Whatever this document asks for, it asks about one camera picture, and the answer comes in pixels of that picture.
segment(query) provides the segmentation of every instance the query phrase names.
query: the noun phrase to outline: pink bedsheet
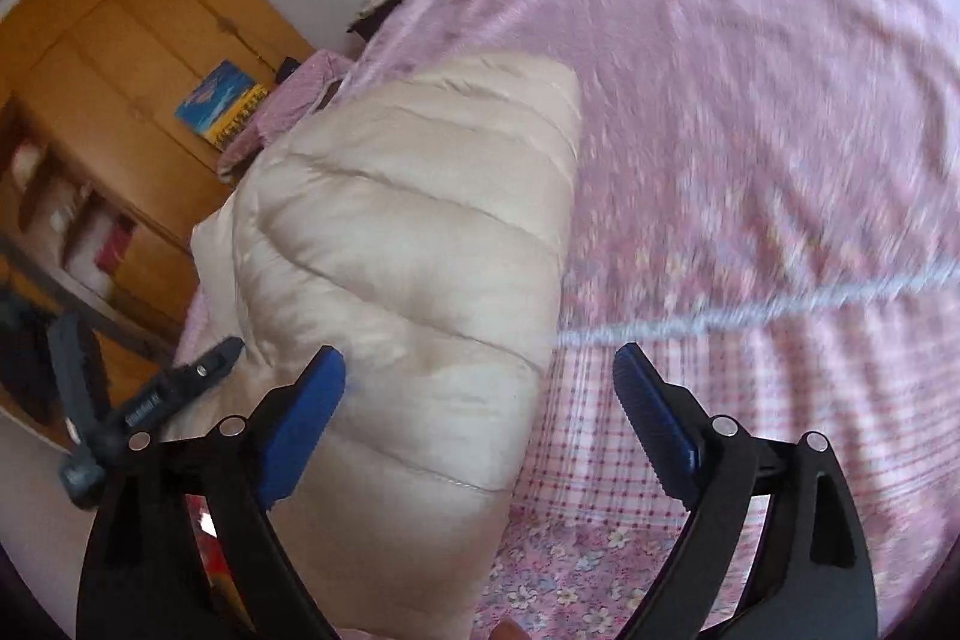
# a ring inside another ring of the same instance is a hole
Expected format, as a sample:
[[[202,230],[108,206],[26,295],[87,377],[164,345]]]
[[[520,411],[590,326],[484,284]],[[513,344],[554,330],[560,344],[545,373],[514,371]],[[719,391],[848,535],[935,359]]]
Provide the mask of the pink bedsheet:
[[[911,605],[960,533],[957,10],[406,0],[387,20],[337,101],[491,49],[551,55],[584,92],[559,349],[477,637],[507,614],[535,638],[612,637],[676,539],[683,509],[608,381],[630,339],[756,435],[827,434],[882,624]]]

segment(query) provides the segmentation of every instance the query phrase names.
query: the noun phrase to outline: blue book cover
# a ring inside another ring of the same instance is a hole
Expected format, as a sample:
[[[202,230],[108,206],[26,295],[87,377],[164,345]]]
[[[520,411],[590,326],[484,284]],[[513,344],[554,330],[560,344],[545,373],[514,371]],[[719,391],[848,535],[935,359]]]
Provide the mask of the blue book cover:
[[[183,104],[176,107],[175,114],[195,133],[205,137],[217,119],[254,86],[256,81],[251,76],[233,63],[224,61],[203,78]]]

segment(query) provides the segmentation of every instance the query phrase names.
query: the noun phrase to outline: metal screw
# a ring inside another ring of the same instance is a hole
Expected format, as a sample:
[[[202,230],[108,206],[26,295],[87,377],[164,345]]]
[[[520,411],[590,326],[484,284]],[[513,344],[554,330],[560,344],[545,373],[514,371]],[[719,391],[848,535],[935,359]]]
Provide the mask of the metal screw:
[[[243,429],[247,427],[247,423],[239,415],[230,415],[229,418],[224,418],[220,422],[220,434],[224,437],[236,437],[237,434],[243,432]]]
[[[806,444],[813,448],[813,450],[815,450],[817,453],[824,453],[824,451],[830,447],[827,437],[824,437],[819,432],[810,432],[810,434],[806,436]]]
[[[717,434],[720,434],[721,437],[733,437],[733,434],[740,431],[740,427],[736,425],[736,421],[734,421],[733,418],[720,415],[713,420],[713,430],[717,432]]]
[[[136,434],[131,434],[130,439],[127,440],[127,447],[131,451],[142,451],[150,444],[150,434],[147,432],[137,432]]]

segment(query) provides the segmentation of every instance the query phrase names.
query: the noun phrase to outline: bed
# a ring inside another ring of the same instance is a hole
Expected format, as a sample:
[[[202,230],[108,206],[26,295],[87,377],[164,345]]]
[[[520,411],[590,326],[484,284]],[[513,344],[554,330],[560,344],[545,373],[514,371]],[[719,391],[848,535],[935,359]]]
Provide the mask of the bed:
[[[567,64],[583,92],[557,350],[474,636],[509,616],[535,638],[613,637],[669,553],[685,514],[608,384],[630,340],[711,414],[827,434],[885,632],[955,615],[958,1],[404,0],[390,15],[332,106],[499,49]],[[203,309],[181,357],[203,345]],[[757,507],[714,620],[761,521]]]

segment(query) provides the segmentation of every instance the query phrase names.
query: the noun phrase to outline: blue gripper pad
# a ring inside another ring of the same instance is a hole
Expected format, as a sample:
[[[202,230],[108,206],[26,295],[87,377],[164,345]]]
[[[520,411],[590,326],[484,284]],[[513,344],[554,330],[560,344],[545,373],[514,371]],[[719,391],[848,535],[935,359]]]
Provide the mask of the blue gripper pad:
[[[613,357],[613,389],[647,458],[664,487],[664,493],[679,499],[693,511],[700,501],[697,475],[700,453],[673,410],[671,402],[683,394],[689,400],[678,401],[700,408],[693,395],[680,386],[669,386],[635,343],[624,345]],[[671,397],[667,401],[665,394]],[[704,420],[707,415],[700,410]]]
[[[346,386],[344,357],[332,348],[320,351],[296,381],[296,399],[261,453],[256,499],[262,509],[294,492]]]

